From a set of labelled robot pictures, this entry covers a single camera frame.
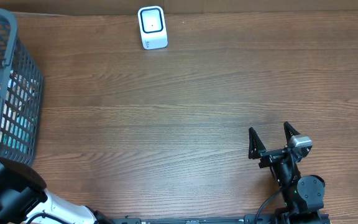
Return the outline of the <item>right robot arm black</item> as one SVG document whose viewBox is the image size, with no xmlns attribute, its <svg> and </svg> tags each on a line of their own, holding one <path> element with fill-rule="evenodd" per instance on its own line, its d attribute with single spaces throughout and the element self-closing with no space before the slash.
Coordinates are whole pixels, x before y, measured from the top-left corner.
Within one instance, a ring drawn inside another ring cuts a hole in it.
<svg viewBox="0 0 358 224">
<path fill-rule="evenodd" d="M 245 223 L 330 223 L 322 215 L 325 181 L 318 175 L 302 176 L 297 163 L 305 158 L 313 142 L 299 133 L 289 122 L 283 124 L 287 143 L 281 149 L 268 151 L 254 128 L 249 128 L 249 159 L 258 159 L 259 167 L 270 169 L 279 189 L 259 207 L 254 215 L 245 215 Z M 282 195 L 285 206 L 273 214 L 263 215 L 265 206 L 276 196 Z"/>
</svg>

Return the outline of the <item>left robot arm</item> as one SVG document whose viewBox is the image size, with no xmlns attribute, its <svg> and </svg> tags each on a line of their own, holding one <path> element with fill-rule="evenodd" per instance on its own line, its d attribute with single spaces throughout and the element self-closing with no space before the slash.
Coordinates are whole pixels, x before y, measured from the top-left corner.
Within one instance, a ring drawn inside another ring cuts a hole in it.
<svg viewBox="0 0 358 224">
<path fill-rule="evenodd" d="M 0 223 L 112 223 L 97 210 L 75 205 L 47 190 L 26 164 L 0 157 Z"/>
</svg>

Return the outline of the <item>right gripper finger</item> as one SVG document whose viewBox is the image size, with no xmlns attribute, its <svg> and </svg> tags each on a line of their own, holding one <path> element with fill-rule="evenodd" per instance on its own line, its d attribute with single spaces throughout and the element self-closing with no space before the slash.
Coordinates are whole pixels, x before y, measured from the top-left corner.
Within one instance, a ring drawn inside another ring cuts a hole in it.
<svg viewBox="0 0 358 224">
<path fill-rule="evenodd" d="M 288 122 L 283 124 L 285 137 L 288 145 L 296 145 L 297 137 L 300 133 Z"/>
<path fill-rule="evenodd" d="M 249 128 L 249 159 L 260 159 L 266 148 L 254 128 Z"/>
</svg>

